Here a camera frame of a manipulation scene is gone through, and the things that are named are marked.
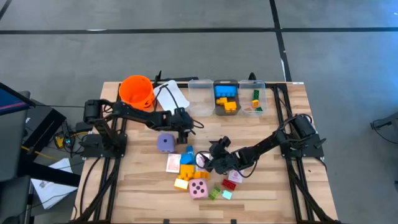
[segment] monitor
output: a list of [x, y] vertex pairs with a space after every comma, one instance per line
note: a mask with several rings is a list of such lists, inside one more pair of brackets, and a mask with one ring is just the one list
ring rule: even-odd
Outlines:
[[27, 110], [36, 104], [8, 86], [0, 83], [0, 115]]

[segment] pink block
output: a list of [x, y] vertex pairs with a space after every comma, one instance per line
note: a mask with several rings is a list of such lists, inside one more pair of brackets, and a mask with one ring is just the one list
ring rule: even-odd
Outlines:
[[189, 194], [192, 198], [208, 197], [205, 179], [192, 179], [189, 181]]

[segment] gray concrete floor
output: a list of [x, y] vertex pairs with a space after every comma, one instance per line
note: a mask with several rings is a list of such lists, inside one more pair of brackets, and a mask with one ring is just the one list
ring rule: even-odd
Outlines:
[[[0, 0], [0, 7], [6, 0]], [[281, 27], [398, 26], [393, 0], [276, 0]], [[12, 0], [0, 30], [273, 27], [268, 1]], [[305, 82], [338, 216], [396, 223], [398, 147], [369, 123], [398, 111], [397, 32], [283, 33], [292, 80]], [[0, 79], [46, 104], [82, 105], [102, 83], [141, 74], [284, 81], [273, 32], [255, 34], [0, 35]], [[79, 108], [60, 108], [71, 124]], [[389, 130], [383, 130], [392, 136]], [[58, 157], [68, 155], [51, 149]], [[40, 160], [43, 164], [51, 162]], [[80, 162], [74, 158], [71, 163]], [[73, 171], [81, 172], [81, 166]], [[36, 223], [66, 222], [75, 195]]]

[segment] wooden tabletop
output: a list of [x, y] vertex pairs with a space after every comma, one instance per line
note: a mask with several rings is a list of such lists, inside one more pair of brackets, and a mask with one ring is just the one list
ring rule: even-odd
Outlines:
[[[115, 101], [118, 85], [119, 82], [104, 83], [101, 98]], [[311, 115], [304, 84], [287, 83], [287, 86], [293, 114]], [[184, 94], [188, 93], [187, 88], [181, 90]], [[196, 117], [205, 128], [195, 129], [197, 135], [190, 134], [188, 143], [194, 147], [195, 152], [208, 151], [209, 141], [228, 136], [231, 140], [228, 150], [234, 151], [268, 137], [279, 123], [272, 90], [267, 89], [266, 94], [268, 109], [262, 116], [214, 114]], [[128, 144], [126, 155], [121, 161], [112, 223], [161, 223], [165, 218], [170, 219], [171, 223], [230, 223], [231, 219], [237, 219], [238, 223], [295, 223], [286, 163], [279, 147], [261, 156], [256, 171], [250, 178], [244, 179], [242, 184], [237, 184], [231, 200], [221, 196], [214, 201], [208, 198], [192, 200], [188, 192], [174, 188], [177, 174], [165, 171], [167, 154], [161, 154], [156, 146], [159, 133], [133, 121], [127, 122], [126, 133]], [[177, 146], [177, 152], [185, 152], [185, 146]], [[88, 159], [85, 162], [75, 202], [78, 209], [81, 187], [94, 161], [95, 159]], [[95, 165], [89, 176], [83, 209], [98, 192], [103, 161], [101, 159]], [[311, 158], [304, 158], [303, 163], [310, 193], [327, 215], [337, 219], [324, 166]], [[209, 190], [224, 178], [213, 171], [208, 182]], [[306, 218], [303, 197], [301, 193], [298, 196], [302, 216]], [[104, 197], [101, 219], [105, 218], [107, 203], [108, 193]]]

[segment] orange cup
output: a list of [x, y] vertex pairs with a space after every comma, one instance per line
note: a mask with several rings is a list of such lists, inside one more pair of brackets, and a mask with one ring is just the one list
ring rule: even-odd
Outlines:
[[142, 75], [133, 75], [125, 79], [119, 88], [119, 95], [123, 102], [133, 108], [152, 111], [154, 107], [154, 87], [152, 82]]

